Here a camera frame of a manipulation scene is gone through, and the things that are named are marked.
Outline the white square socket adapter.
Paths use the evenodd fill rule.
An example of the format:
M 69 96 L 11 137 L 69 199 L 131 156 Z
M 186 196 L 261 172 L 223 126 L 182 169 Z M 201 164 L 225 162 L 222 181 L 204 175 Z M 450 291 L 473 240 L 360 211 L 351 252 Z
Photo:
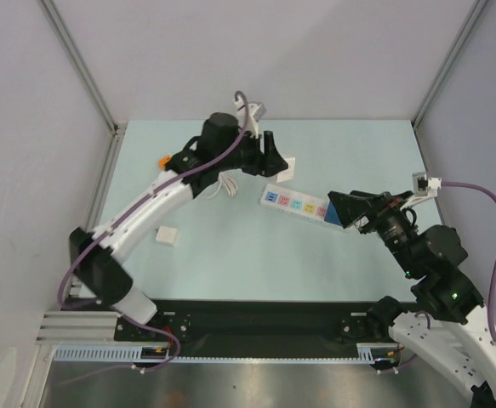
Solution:
M 288 164 L 288 167 L 273 177 L 276 183 L 280 184 L 294 179 L 296 159 L 294 157 L 287 157 L 285 158 L 285 162 Z

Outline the blue cube plug adapter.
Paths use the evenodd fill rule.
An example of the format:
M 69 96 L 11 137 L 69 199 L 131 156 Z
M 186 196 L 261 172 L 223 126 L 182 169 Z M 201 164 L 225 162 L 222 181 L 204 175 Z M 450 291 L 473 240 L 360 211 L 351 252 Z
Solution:
M 328 208 L 325 213 L 324 221 L 328 224 L 342 226 L 339 216 L 332 202 L 328 203 Z

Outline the white colourful power strip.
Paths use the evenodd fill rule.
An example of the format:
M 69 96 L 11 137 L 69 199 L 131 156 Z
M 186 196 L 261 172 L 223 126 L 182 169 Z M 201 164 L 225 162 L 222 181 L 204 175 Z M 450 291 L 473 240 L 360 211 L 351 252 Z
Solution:
M 333 230 L 355 232 L 353 227 L 345 229 L 343 226 L 328 224 L 324 221 L 329 202 L 327 197 L 307 195 L 274 184 L 267 184 L 259 199 L 259 204 L 262 207 L 302 218 Z

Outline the orange power strip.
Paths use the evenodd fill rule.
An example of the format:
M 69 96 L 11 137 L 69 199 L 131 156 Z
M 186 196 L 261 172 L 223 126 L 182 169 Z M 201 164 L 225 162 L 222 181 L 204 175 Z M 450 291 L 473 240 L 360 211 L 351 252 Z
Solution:
M 158 166 L 161 170 L 165 169 L 167 164 L 170 162 L 171 156 L 165 156 L 162 159 L 159 160 Z

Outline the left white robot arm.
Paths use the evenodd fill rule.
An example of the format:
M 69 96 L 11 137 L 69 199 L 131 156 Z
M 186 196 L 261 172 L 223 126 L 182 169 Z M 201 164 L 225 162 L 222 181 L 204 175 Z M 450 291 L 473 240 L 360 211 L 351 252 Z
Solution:
M 260 131 L 253 118 L 214 113 L 182 150 L 165 158 L 150 187 L 117 216 L 87 232 L 71 232 L 70 274 L 105 306 L 134 322 L 152 340 L 162 333 L 156 304 L 134 284 L 123 267 L 134 248 L 174 211 L 195 200 L 219 175 L 240 170 L 271 178 L 288 169 L 271 130 Z

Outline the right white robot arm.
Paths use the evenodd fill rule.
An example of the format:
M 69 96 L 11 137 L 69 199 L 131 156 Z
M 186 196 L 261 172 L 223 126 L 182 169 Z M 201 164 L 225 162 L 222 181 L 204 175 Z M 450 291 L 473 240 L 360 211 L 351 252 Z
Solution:
M 418 232 L 413 207 L 436 197 L 438 181 L 416 191 L 379 195 L 331 191 L 328 198 L 340 224 L 360 234 L 377 233 L 408 279 L 422 312 L 440 322 L 459 341 L 457 350 L 432 330 L 417 324 L 392 297 L 368 311 L 368 332 L 378 341 L 390 338 L 411 349 L 444 376 L 473 407 L 496 407 L 496 329 L 489 303 L 460 271 L 467 252 L 456 229 L 434 225 Z

